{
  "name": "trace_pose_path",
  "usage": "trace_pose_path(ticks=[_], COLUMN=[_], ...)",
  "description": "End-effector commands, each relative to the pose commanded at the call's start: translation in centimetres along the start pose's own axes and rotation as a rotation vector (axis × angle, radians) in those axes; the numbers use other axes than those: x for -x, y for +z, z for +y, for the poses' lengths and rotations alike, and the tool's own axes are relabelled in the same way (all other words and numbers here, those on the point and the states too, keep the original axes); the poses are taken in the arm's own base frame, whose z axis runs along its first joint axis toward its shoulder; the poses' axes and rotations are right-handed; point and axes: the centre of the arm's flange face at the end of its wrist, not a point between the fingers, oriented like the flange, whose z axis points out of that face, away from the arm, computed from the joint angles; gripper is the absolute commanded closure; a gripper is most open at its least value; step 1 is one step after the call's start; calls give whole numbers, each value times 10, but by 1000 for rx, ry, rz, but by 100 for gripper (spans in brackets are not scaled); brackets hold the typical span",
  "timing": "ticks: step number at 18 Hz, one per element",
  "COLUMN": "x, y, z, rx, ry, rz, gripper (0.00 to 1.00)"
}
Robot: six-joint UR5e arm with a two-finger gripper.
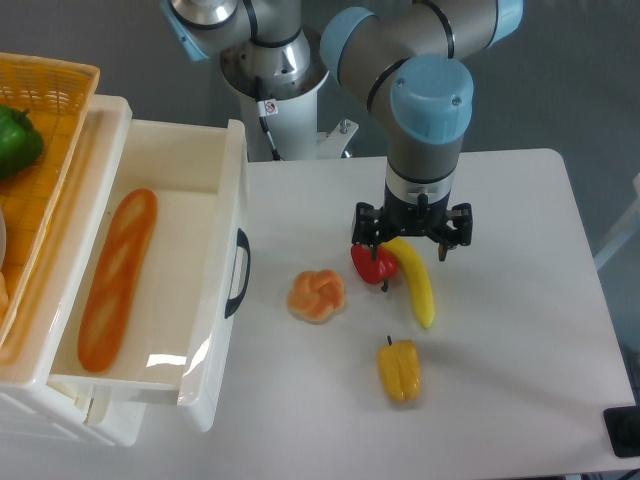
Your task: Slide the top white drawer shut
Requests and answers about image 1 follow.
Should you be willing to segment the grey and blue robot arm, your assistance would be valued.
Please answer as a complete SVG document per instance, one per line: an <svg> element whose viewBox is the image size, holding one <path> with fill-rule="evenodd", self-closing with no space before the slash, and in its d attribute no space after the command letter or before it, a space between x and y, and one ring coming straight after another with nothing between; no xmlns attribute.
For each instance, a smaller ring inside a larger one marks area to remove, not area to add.
<svg viewBox="0 0 640 480"><path fill-rule="evenodd" d="M187 55L214 59L236 94L252 161L317 159L336 148L317 129L318 91L334 79L383 128L384 202L356 206L352 240L369 248L426 237L446 256L472 240L467 204L449 202L472 115L463 59L519 26L520 1L414 1L382 19L350 7L322 32L298 1L165 1Z"/></svg>

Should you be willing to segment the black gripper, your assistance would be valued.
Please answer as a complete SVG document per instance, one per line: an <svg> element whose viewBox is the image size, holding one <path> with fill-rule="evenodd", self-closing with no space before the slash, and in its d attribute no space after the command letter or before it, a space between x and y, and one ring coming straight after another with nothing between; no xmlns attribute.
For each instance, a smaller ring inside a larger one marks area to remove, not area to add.
<svg viewBox="0 0 640 480"><path fill-rule="evenodd" d="M386 187L380 208L358 202L355 207L351 242L369 247L372 261L377 246L396 237L427 237L438 245L438 259L445 261L449 248L469 246L472 241L473 214L469 203L449 207L450 194L431 200L419 193L406 202Z"/></svg>

